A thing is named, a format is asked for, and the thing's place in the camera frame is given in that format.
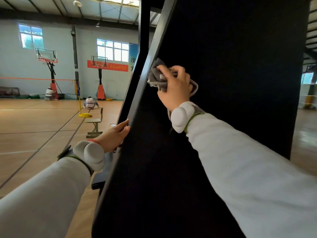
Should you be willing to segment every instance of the transparent backboard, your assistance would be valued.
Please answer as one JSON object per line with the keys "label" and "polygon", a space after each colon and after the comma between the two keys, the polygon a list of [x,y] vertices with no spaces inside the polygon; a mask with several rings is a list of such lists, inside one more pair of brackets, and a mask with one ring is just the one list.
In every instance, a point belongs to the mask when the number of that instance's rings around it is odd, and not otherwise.
{"label": "transparent backboard", "polygon": [[49,60],[50,62],[57,62],[57,55],[55,50],[36,48],[35,54],[38,61]]}
{"label": "transparent backboard", "polygon": [[104,66],[107,67],[108,65],[108,59],[104,57],[98,57],[98,56],[91,56],[91,64],[94,66]]}

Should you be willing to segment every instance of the wooden floor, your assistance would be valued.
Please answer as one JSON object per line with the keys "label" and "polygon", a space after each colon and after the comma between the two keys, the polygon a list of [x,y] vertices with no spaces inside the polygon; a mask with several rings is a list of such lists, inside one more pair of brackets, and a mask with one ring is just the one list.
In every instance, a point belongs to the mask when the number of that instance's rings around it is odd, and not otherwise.
{"label": "wooden floor", "polygon": [[[122,102],[99,104],[103,131],[116,123]],[[68,144],[85,140],[93,124],[83,122],[78,110],[75,100],[0,100],[0,198],[54,163]],[[100,117],[100,109],[90,112]],[[291,161],[317,176],[317,111],[298,110]],[[86,188],[67,238],[91,237],[97,196],[97,190]]]}

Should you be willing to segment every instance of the person in white shirt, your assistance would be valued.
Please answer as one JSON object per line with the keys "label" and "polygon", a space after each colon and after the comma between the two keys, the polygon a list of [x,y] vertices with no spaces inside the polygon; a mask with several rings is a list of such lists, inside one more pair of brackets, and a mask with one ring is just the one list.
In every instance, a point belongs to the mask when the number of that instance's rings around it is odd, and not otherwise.
{"label": "person in white shirt", "polygon": [[86,98],[86,102],[84,102],[83,108],[94,108],[95,105],[99,108],[99,104],[94,101],[92,97],[88,96],[88,98]]}
{"label": "person in white shirt", "polygon": [[[173,116],[190,103],[190,76],[180,66],[172,67],[176,78],[166,67],[158,69],[168,82],[158,97]],[[128,120],[79,142],[75,155],[66,155],[3,197],[0,237],[65,237],[92,172],[103,168],[103,154],[128,135],[127,125]],[[194,114],[185,131],[214,190],[247,238],[316,237],[316,177],[211,114]]]}
{"label": "person in white shirt", "polygon": [[49,98],[50,100],[57,100],[55,98],[55,95],[52,95],[52,94],[55,94],[55,93],[56,93],[56,91],[54,91],[52,88],[48,88],[46,90],[45,97]]}

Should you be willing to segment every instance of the hand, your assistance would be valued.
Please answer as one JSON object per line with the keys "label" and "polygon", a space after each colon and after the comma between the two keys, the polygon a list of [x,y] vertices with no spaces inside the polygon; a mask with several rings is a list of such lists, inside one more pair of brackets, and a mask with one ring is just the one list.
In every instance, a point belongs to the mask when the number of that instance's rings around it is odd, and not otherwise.
{"label": "hand", "polygon": [[182,103],[189,101],[189,95],[193,88],[192,84],[189,84],[191,76],[181,66],[171,67],[171,70],[177,71],[176,78],[167,67],[159,65],[156,68],[163,73],[167,80],[167,91],[158,91],[158,97],[164,106],[172,112]]}
{"label": "hand", "polygon": [[108,129],[106,132],[103,132],[100,136],[94,138],[94,140],[101,145],[105,153],[114,151],[128,135],[130,131],[130,126],[127,126],[128,123],[129,120],[127,119],[117,126]]}

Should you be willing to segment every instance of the red banner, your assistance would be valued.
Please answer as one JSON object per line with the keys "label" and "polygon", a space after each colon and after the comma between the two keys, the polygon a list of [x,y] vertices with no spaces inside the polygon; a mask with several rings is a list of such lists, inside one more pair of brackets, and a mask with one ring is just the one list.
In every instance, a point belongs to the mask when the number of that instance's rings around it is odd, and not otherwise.
{"label": "red banner", "polygon": [[[88,68],[97,68],[97,66],[94,66],[91,62],[91,60],[87,60],[87,67]],[[121,71],[121,72],[127,72],[129,68],[129,65],[125,64],[117,64],[117,63],[111,63],[109,62],[106,67],[103,67],[102,69],[105,70],[113,70],[113,71]]]}

